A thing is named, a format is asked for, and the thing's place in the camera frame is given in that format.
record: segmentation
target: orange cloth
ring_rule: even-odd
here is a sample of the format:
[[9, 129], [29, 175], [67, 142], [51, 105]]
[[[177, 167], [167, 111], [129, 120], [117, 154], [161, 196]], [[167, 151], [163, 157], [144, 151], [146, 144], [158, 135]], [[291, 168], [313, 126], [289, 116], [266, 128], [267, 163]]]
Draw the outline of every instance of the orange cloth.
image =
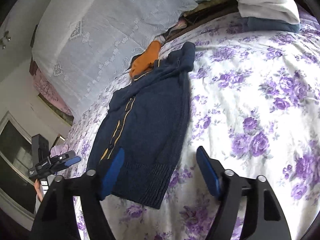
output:
[[147, 50], [132, 63], [130, 77], [134, 77], [148, 69], [151, 70], [150, 64], [153, 64], [159, 58], [160, 49], [161, 43], [159, 41], [151, 42]]

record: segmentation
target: white bed sheet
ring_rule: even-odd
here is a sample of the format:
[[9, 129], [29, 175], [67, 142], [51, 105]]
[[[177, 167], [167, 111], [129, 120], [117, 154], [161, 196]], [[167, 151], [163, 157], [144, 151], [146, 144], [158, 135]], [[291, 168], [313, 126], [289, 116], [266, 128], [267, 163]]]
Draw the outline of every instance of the white bed sheet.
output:
[[33, 59], [78, 120], [131, 58], [196, 1], [52, 0], [36, 31]]
[[[320, 26], [309, 22], [301, 19], [300, 34], [242, 33], [234, 13], [162, 47], [160, 58], [186, 41], [196, 44], [191, 120], [160, 210], [113, 195], [101, 202], [116, 239], [205, 239], [219, 203], [196, 164], [199, 146], [240, 176], [265, 175], [292, 240], [302, 237], [320, 210]], [[128, 84], [126, 72], [71, 128], [66, 143], [82, 160], [66, 177], [85, 172], [112, 93]], [[89, 239], [76, 197], [75, 210], [81, 237]], [[244, 210], [245, 201], [232, 240], [240, 236]]]

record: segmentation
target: metal bolt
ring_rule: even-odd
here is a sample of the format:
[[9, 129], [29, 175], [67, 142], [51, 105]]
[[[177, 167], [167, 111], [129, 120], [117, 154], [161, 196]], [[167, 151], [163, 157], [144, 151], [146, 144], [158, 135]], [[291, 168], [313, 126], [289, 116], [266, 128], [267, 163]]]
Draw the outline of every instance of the metal bolt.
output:
[[266, 177], [263, 176], [263, 175], [259, 175], [258, 176], [258, 180], [260, 180], [261, 182], [266, 182], [267, 181]]
[[54, 180], [55, 180], [56, 182], [60, 182], [60, 181], [63, 180], [63, 176], [58, 175], [58, 176], [54, 177]]
[[93, 176], [96, 174], [96, 171], [95, 170], [88, 170], [87, 173], [86, 173], [88, 176]]
[[224, 174], [226, 174], [227, 176], [233, 176], [235, 173], [232, 170], [225, 170]]

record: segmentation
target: navy blue cardigan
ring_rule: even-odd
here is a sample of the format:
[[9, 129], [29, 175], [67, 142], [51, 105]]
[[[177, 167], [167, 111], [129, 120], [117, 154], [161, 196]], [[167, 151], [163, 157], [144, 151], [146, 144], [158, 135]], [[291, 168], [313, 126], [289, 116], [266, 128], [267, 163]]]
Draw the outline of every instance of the navy blue cardigan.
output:
[[160, 208], [189, 121], [188, 72], [194, 59], [195, 46], [186, 42], [113, 93], [87, 164], [87, 170], [96, 169], [103, 178], [115, 153], [124, 149], [113, 195]]

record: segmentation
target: pink fabric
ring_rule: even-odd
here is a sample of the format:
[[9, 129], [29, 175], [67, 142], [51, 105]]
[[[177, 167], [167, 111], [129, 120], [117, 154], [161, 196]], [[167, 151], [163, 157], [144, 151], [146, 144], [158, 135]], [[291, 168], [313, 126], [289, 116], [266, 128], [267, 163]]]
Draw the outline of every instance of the pink fabric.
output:
[[66, 144], [60, 144], [60, 145], [55, 145], [52, 147], [50, 153], [51, 157], [54, 157], [56, 155], [61, 155], [69, 151], [69, 146]]
[[36, 74], [33, 76], [33, 86], [41, 95], [44, 96], [45, 99], [47, 99], [56, 108], [66, 113], [67, 115], [72, 116], [69, 107], [63, 101], [55, 88], [49, 83], [47, 78], [42, 74], [39, 68], [37, 69]]

